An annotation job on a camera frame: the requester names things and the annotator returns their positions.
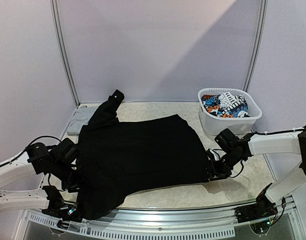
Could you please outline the grey t-shirt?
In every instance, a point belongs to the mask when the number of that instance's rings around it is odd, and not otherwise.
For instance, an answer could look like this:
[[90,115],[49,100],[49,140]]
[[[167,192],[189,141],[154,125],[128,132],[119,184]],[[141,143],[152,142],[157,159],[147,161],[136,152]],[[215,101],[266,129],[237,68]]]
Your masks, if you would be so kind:
[[96,110],[96,106],[82,106],[77,109],[70,120],[66,133],[69,136],[78,136],[82,127],[88,124]]

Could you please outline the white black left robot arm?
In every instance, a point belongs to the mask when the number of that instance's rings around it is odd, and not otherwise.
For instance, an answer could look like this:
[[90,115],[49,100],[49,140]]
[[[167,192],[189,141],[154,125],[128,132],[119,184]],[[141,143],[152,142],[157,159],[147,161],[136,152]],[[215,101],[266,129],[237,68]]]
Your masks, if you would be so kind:
[[9,211],[39,209],[64,221],[80,218],[78,204],[64,200],[59,189],[45,185],[34,190],[8,191],[3,187],[22,178],[50,174],[58,178],[65,191],[75,193],[82,178],[73,167],[78,147],[66,138],[57,145],[30,143],[18,155],[0,163],[0,214]]

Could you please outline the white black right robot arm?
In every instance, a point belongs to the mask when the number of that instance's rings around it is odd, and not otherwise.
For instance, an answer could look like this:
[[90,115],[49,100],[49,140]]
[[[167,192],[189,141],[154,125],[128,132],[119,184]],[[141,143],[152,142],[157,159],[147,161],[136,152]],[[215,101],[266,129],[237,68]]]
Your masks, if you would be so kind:
[[208,149],[210,180],[224,180],[232,175],[236,164],[259,155],[297,155],[299,163],[274,183],[269,184],[252,206],[255,218],[262,218],[286,195],[306,184],[306,125],[275,132],[251,132],[239,138],[229,129],[224,129],[215,142],[223,155]]

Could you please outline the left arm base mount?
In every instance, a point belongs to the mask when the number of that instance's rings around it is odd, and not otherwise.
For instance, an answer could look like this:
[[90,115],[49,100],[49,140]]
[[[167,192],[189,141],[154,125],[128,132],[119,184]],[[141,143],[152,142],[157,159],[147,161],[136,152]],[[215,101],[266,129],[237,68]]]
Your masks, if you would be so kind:
[[51,200],[46,209],[41,212],[55,218],[62,219],[62,221],[73,221],[77,223],[82,222],[82,216],[78,211],[78,204],[73,201],[66,200]]

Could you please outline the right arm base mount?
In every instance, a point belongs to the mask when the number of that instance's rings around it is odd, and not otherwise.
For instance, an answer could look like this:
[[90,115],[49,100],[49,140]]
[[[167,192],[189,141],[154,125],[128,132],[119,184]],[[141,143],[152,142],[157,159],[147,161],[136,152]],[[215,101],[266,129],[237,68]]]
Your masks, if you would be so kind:
[[257,200],[253,204],[237,207],[234,215],[238,223],[255,221],[270,216],[277,217],[278,209],[275,203],[270,201]]

